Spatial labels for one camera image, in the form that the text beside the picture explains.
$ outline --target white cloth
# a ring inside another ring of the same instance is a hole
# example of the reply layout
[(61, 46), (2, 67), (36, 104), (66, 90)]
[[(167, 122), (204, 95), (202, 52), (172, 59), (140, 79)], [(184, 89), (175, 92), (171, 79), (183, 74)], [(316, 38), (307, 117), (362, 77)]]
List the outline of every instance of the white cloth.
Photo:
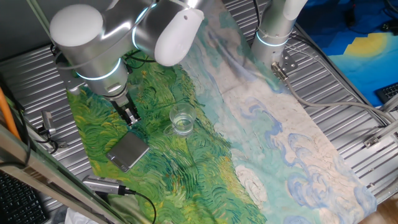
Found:
[(65, 224), (98, 224), (84, 215), (68, 208)]

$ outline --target black cable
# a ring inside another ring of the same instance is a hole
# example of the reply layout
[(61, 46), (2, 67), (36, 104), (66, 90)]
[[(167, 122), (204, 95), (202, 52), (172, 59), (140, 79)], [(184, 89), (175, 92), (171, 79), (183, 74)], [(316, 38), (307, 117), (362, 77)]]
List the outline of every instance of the black cable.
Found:
[(24, 136), (25, 136), (25, 144), (27, 146), (27, 152), (26, 152), (26, 158), (25, 158), (25, 167), (28, 166), (28, 162), (30, 159), (30, 137), (29, 137), (29, 132), (27, 130), (27, 126), (26, 126), (26, 121), (25, 121), (25, 117), (22, 114), (22, 111), (20, 110), (20, 108), (18, 108), (18, 114), (19, 114), (19, 118), (21, 119), (22, 122), (22, 126), (24, 127)]
[(50, 154), (54, 154), (58, 150), (58, 143), (56, 141), (50, 140), (54, 144), (54, 150)]
[(58, 150), (58, 143), (56, 141), (54, 141), (53, 139), (51, 139), (51, 135), (47, 135), (47, 140), (46, 141), (39, 141), (39, 140), (35, 140), (37, 143), (49, 143), (51, 142), (54, 146), (54, 150), (52, 152), (50, 152), (50, 154), (54, 154), (57, 150)]
[(351, 27), (347, 27), (350, 31), (357, 33), (357, 34), (363, 34), (363, 35), (368, 35), (373, 33), (374, 31), (378, 30), (379, 28), (375, 28), (374, 30), (372, 30), (371, 32), (361, 32), (361, 31), (356, 31), (354, 29), (352, 29)]
[(126, 56), (126, 59), (133, 59), (133, 60), (137, 60), (137, 61), (139, 61), (139, 62), (148, 62), (148, 63), (154, 63), (154, 62), (156, 62), (155, 60), (145, 60), (145, 59), (133, 57), (133, 56), (131, 56), (131, 55)]
[(387, 6), (387, 10), (393, 10), (395, 13), (398, 13), (398, 9), (390, 2), (390, 0), (384, 0), (384, 4)]
[(144, 66), (145, 63), (146, 63), (146, 62), (143, 62), (143, 63), (142, 63), (140, 66), (138, 66), (138, 67), (133, 67), (133, 66), (131, 66), (131, 65), (129, 65), (129, 64), (127, 63), (127, 66), (130, 67), (130, 68), (133, 68), (133, 69), (138, 69), (138, 68), (141, 68), (142, 66)]
[(14, 166), (18, 169), (26, 168), (25, 164), (20, 163), (20, 162), (2, 162), (2, 163), (0, 163), (0, 167), (7, 167), (7, 166)]
[(140, 196), (140, 197), (146, 199), (146, 200), (152, 205), (152, 207), (154, 208), (154, 221), (152, 222), (152, 224), (154, 224), (155, 221), (156, 221), (156, 208), (155, 208), (154, 203), (153, 203), (148, 197), (146, 197), (145, 195), (142, 195), (142, 194), (136, 192), (135, 190), (125, 190), (125, 193), (126, 193), (126, 194), (132, 194), (132, 195), (138, 195), (138, 196)]
[(257, 16), (257, 27), (260, 28), (260, 12), (259, 12), (259, 6), (257, 4), (257, 0), (253, 0), (254, 4), (254, 10), (256, 11), (256, 16)]
[[(15, 99), (15, 97), (12, 94), (11, 90), (8, 88), (8, 86), (5, 84), (5, 82), (4, 82), (4, 80), (2, 78), (0, 78), (0, 86), (4, 90), (4, 93), (6, 94), (6, 96), (15, 104), (16, 109), (18, 111), (19, 119), (21, 120), (23, 133), (19, 133), (19, 134), (21, 135), (22, 139), (25, 139), (24, 143), (27, 146), (25, 165), (24, 165), (24, 167), (27, 167), (28, 163), (29, 163), (29, 159), (30, 159), (31, 146), (34, 145), (34, 144), (31, 144), (31, 142), (30, 142), (31, 139), (29, 137), (29, 132), (27, 130), (26, 121), (25, 121), (24, 115), (22, 114), (22, 111), (24, 109), (23, 109), (22, 105)], [(19, 163), (18, 162), (17, 163), (15, 163), (15, 162), (10, 162), (10, 163), (9, 162), (4, 162), (4, 163), (1, 163), (0, 166), (13, 166), (13, 164), (19, 164)]]

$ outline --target clear glass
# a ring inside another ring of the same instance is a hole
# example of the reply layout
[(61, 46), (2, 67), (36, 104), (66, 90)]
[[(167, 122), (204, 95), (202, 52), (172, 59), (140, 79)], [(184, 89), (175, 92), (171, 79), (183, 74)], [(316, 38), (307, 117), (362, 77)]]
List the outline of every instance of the clear glass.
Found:
[(197, 118), (197, 113), (193, 106), (188, 103), (175, 105), (170, 111), (170, 120), (172, 124), (164, 130), (167, 136), (179, 135), (189, 136), (193, 131), (193, 124)]

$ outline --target yellow pattern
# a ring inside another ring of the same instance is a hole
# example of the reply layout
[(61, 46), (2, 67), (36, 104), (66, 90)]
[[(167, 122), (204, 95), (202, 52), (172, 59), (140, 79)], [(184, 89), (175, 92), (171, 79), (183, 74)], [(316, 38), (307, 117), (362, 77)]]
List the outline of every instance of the yellow pattern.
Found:
[(355, 57), (374, 57), (386, 48), (387, 35), (383, 33), (369, 34), (368, 37), (357, 37), (347, 46), (344, 54)]

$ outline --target black keyboard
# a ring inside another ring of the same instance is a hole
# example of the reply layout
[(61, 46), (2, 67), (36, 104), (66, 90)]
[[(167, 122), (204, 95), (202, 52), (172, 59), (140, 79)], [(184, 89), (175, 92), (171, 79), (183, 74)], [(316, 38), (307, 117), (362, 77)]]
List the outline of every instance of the black keyboard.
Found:
[(381, 103), (387, 103), (391, 98), (393, 98), (398, 93), (398, 83), (389, 85), (387, 87), (381, 88), (375, 91), (376, 96), (380, 99)]
[(38, 193), (0, 171), (0, 223), (41, 224), (48, 219)]

